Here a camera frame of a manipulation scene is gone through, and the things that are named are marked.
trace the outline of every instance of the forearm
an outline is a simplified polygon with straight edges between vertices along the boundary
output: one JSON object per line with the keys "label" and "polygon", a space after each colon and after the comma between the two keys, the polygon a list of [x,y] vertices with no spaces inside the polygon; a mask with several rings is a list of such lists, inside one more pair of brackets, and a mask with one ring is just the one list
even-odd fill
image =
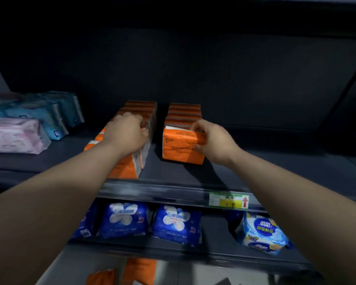
{"label": "forearm", "polygon": [[101,142],[0,194],[0,284],[35,283],[59,254],[122,158],[110,146]]}
{"label": "forearm", "polygon": [[321,273],[356,283],[355,202],[241,149],[229,167]]}

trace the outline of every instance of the gray shelf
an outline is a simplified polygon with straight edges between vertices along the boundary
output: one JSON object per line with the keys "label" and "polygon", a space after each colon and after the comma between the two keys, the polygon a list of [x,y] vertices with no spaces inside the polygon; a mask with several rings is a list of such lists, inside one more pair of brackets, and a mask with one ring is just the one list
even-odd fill
{"label": "gray shelf", "polygon": [[[308,134],[275,130],[232,129],[245,150],[356,201],[356,166],[343,155],[328,152]],[[78,128],[52,142],[39,155],[0,154],[0,188],[9,188],[83,151],[97,130]],[[153,143],[138,180],[108,180],[99,197],[208,206],[210,191],[250,195],[249,208],[264,211],[249,188],[229,169],[205,159],[203,165],[162,159]]]}
{"label": "gray shelf", "polygon": [[220,267],[247,267],[270,272],[289,273],[313,270],[311,263],[297,250],[282,249],[277,256],[238,244],[228,231],[223,216],[203,212],[203,241],[188,247],[151,235],[125,238],[83,238],[70,244],[90,245],[117,255],[138,256],[167,261],[203,262]]}

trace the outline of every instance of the pink tissue package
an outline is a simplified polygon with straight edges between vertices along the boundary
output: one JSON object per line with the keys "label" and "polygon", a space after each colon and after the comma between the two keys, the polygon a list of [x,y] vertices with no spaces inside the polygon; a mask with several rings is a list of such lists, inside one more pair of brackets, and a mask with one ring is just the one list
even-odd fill
{"label": "pink tissue package", "polygon": [[0,153],[39,154],[50,144],[39,120],[0,118]]}

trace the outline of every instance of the price label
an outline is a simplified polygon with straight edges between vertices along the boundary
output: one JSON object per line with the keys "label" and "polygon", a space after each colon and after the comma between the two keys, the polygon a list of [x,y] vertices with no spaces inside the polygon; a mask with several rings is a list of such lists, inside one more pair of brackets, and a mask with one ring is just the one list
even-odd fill
{"label": "price label", "polygon": [[209,206],[248,209],[249,195],[229,192],[210,192]]}

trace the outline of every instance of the white tissue pack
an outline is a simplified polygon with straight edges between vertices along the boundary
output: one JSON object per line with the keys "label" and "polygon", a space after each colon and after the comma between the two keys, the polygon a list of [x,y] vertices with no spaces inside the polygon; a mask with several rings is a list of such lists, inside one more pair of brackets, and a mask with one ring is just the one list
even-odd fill
{"label": "white tissue pack", "polygon": [[289,243],[289,239],[272,218],[249,212],[244,212],[236,235],[238,243],[271,255],[277,255]]}
{"label": "white tissue pack", "polygon": [[0,153],[39,154],[50,144],[39,120],[0,118]]}

